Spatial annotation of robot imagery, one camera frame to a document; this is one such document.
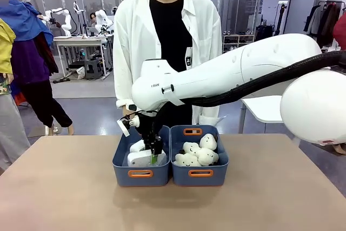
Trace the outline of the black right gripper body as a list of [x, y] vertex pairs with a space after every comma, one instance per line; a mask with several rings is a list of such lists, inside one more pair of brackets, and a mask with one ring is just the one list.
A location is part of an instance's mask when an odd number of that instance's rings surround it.
[[162, 115], [153, 111], [139, 112], [139, 134], [144, 141], [153, 140], [163, 126]]

